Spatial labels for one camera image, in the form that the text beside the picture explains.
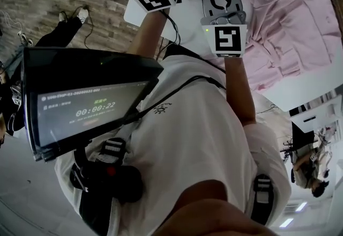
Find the pink fabric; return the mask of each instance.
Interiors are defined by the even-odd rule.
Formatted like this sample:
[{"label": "pink fabric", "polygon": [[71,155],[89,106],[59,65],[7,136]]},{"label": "pink fabric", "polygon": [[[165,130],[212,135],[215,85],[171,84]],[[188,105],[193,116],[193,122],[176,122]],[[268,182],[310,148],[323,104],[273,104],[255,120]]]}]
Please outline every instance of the pink fabric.
[{"label": "pink fabric", "polygon": [[251,37],[243,56],[252,90],[333,61],[341,33],[331,0],[250,0]]}]

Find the person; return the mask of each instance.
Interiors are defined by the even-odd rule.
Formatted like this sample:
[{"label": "person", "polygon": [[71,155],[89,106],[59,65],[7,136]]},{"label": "person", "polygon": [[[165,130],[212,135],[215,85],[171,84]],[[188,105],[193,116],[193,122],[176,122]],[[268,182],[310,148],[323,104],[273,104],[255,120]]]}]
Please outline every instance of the person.
[{"label": "person", "polygon": [[[168,13],[146,15],[129,54],[154,57]],[[290,183],[274,132],[256,122],[242,59],[225,59],[225,73],[181,46],[170,45],[166,55],[159,83],[142,110],[196,75],[215,79],[226,91],[198,80],[142,118],[127,142],[125,158],[140,171],[145,186],[138,202],[120,205],[95,194],[92,210],[85,213],[91,193],[70,182],[72,152],[58,157],[55,165],[64,195],[99,235],[275,235],[265,225],[282,213]],[[93,139],[87,154],[113,136],[109,132]],[[274,192],[263,225],[249,214],[259,174],[269,176]]]},{"label": "person", "polygon": [[[89,14],[87,8],[81,8],[77,16],[71,19],[68,19],[64,11],[60,12],[57,27],[43,36],[36,47],[66,47],[86,21]],[[22,31],[18,33],[18,36],[21,45],[15,58],[5,65],[1,63],[3,67],[0,67],[0,147],[4,143],[6,132],[13,135],[14,131],[24,127],[24,106],[22,104],[18,106],[13,102],[11,88],[17,87],[16,89],[20,91],[23,48],[34,46],[34,42]]]},{"label": "person", "polygon": [[319,148],[310,149],[308,146],[304,146],[301,149],[293,152],[293,169],[292,176],[294,176],[295,184],[304,189],[311,189],[315,198],[322,196],[325,188],[329,185],[329,182],[325,182],[318,179],[319,166],[323,161],[323,157],[320,157],[324,146]]}]

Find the black strap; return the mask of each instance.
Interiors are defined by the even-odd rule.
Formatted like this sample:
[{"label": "black strap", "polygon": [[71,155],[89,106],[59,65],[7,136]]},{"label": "black strap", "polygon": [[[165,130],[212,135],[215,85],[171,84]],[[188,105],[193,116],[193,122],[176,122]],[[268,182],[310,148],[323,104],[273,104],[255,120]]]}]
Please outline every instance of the black strap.
[{"label": "black strap", "polygon": [[259,224],[266,225],[273,209],[274,191],[270,178],[267,175],[259,175],[255,178],[253,190],[255,200],[251,219]]},{"label": "black strap", "polygon": [[165,100],[169,99],[171,96],[173,96],[174,94],[176,94],[177,92],[179,92],[182,88],[184,88],[185,86],[191,84],[192,82],[195,82],[196,80],[199,79],[204,79],[206,81],[208,81],[210,84],[214,84],[216,87],[220,88],[220,89],[224,89],[226,90],[226,88],[224,86],[222,86],[217,80],[211,78],[211,77],[205,77],[205,76],[194,76],[192,78],[190,78],[189,80],[187,80],[187,82],[185,82],[183,85],[181,85],[179,88],[173,90],[172,92],[170,92],[168,95],[166,95],[164,98],[162,98],[161,100],[159,100],[157,103],[155,103],[153,106],[149,107],[148,109],[139,112],[138,114],[133,114],[131,116],[129,116],[126,121],[124,122],[124,124],[129,124],[135,121],[138,121],[139,119],[143,118],[150,110],[154,109],[156,106],[158,106],[159,104],[161,104],[162,102],[164,102]]}]

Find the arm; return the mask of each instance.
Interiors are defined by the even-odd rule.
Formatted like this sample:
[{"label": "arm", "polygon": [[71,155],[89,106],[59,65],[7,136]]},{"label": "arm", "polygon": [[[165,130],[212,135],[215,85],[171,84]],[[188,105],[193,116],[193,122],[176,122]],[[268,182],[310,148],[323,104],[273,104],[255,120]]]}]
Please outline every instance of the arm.
[{"label": "arm", "polygon": [[314,153],[314,150],[311,150],[311,151],[310,151],[309,153],[307,153],[304,157],[298,159],[298,160],[296,161],[296,163],[293,165],[293,170],[294,170],[294,171],[298,171],[299,168],[300,168],[300,166],[301,166],[303,163],[305,163],[305,162],[307,162],[307,161],[310,160],[310,158],[311,158],[311,156],[312,156],[313,153]]},{"label": "arm", "polygon": [[241,58],[225,59],[226,100],[240,119],[243,126],[256,123],[255,105],[253,104],[247,74]]},{"label": "arm", "polygon": [[148,13],[128,49],[128,53],[153,58],[166,22],[166,16],[160,11]]}]

